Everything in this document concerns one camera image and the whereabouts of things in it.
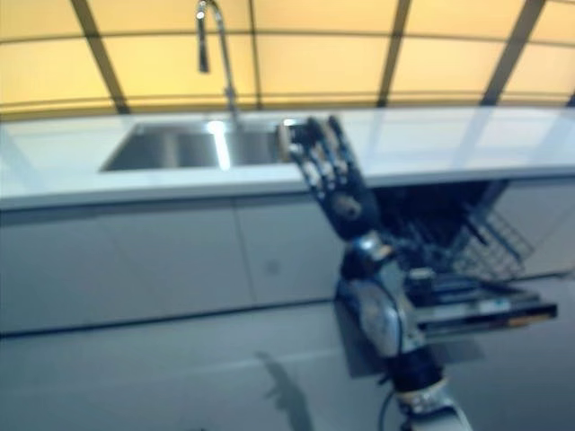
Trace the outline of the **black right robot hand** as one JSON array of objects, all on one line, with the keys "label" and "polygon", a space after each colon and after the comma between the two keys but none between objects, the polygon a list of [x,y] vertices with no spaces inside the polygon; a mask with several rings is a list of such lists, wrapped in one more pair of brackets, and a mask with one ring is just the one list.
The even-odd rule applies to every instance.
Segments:
[{"label": "black right robot hand", "polygon": [[296,164],[314,200],[345,242],[383,230],[376,196],[367,186],[343,126],[334,115],[276,127],[280,148]]}]

